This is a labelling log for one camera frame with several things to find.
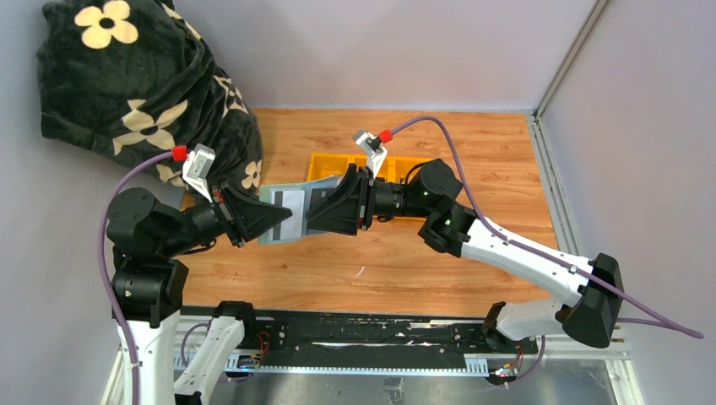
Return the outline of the green card holder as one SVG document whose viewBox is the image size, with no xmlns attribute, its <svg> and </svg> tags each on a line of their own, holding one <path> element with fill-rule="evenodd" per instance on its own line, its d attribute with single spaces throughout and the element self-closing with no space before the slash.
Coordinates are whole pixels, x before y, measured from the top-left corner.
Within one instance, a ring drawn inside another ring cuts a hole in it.
<svg viewBox="0 0 716 405">
<path fill-rule="evenodd" d="M 330 194 L 341 180 L 341 176 L 331 175 L 302 183 L 260 186 L 261 202 L 288 208 L 291 216 L 262 234 L 258 243 L 274 245 L 295 242 L 307 236 L 326 234 L 326 231 L 307 227 L 308 211 Z"/>
</svg>

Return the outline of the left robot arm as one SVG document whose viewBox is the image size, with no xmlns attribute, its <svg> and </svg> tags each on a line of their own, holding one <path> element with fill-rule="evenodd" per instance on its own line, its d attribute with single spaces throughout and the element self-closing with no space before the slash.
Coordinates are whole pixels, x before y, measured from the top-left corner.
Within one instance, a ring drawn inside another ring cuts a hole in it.
<svg viewBox="0 0 716 405">
<path fill-rule="evenodd" d="M 207 202 L 185 211 L 139 187 L 111 200 L 100 235 L 113 244 L 110 296 L 116 301 L 112 315 L 129 366 L 127 403 L 209 403 L 233 350 L 258 339 L 255 310 L 245 301 L 220 302 L 198 352 L 175 378 L 174 344 L 189 273 L 178 256 L 221 235 L 242 247 L 290 216 L 288 208 L 225 185 L 216 187 Z"/>
</svg>

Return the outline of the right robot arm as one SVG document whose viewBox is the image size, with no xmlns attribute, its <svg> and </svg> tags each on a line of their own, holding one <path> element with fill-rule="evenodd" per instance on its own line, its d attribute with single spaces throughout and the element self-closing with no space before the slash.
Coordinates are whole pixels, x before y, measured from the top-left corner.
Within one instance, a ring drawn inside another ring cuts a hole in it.
<svg viewBox="0 0 716 405">
<path fill-rule="evenodd" d="M 375 219 L 424 219 L 419 237 L 434 251 L 484 262 L 550 293 L 522 304 L 495 303 L 481 327 L 498 348 L 537 335 L 564 333 L 592 348 L 610 345 L 622 297 L 618 261 L 556 251 L 499 227 L 457 201 L 463 184 L 442 160 L 417 166 L 407 183 L 376 180 L 355 164 L 337 186 L 311 192 L 306 226 L 312 231 L 356 235 Z"/>
</svg>

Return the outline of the yellow three-compartment bin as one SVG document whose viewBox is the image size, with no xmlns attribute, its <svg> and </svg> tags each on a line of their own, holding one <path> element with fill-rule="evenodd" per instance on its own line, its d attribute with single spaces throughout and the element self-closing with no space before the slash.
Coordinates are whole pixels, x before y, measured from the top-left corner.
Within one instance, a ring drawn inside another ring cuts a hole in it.
<svg viewBox="0 0 716 405">
<path fill-rule="evenodd" d="M 405 178 L 413 176 L 416 172 L 415 170 L 409 173 L 411 169 L 430 160 L 431 158 L 408 156 L 387 157 L 378 171 L 377 178 L 386 182 L 405 183 Z M 359 167 L 367 166 L 366 156 L 362 154 L 313 153 L 306 179 L 315 181 L 329 176 L 341 177 L 349 164 L 356 164 Z"/>
</svg>

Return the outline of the black floral plush blanket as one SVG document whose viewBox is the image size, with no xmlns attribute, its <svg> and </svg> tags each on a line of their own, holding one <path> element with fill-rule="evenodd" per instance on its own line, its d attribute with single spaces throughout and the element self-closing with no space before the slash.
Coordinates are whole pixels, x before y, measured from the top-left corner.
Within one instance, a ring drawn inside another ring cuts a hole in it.
<svg viewBox="0 0 716 405">
<path fill-rule="evenodd" d="M 254 193 L 258 119 L 203 37 L 170 1 L 42 7 L 41 134 L 133 168 L 184 145 L 212 148 L 209 178 Z"/>
</svg>

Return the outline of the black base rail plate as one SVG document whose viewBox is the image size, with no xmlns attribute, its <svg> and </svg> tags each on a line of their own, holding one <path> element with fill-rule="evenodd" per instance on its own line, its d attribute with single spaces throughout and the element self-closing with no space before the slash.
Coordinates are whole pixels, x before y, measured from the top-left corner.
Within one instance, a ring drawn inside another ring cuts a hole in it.
<svg viewBox="0 0 716 405">
<path fill-rule="evenodd" d="M 515 360 L 537 354 L 532 338 L 520 343 L 488 338 L 479 317 L 410 316 L 356 312 L 256 310 L 255 332 L 245 344 L 268 342 L 274 369 L 465 370 L 469 356 Z"/>
</svg>

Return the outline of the aluminium frame rail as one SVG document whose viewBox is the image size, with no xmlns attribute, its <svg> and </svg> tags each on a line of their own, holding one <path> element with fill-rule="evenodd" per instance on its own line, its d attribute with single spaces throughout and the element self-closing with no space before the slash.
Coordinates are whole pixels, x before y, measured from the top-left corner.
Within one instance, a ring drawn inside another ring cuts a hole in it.
<svg viewBox="0 0 716 405">
<path fill-rule="evenodd" d="M 556 164 L 556 158 L 547 132 L 545 119 L 556 100 L 563 84 L 567 81 L 575 64 L 605 13 L 611 5 L 610 0 L 593 1 L 587 16 L 581 23 L 565 56 L 562 58 L 538 105 L 528 115 L 529 130 L 533 141 L 536 161 L 540 169 L 540 179 L 545 190 L 547 206 L 551 214 L 557 244 L 571 253 L 578 252 L 579 240 L 572 223 L 572 215 Z"/>
</svg>

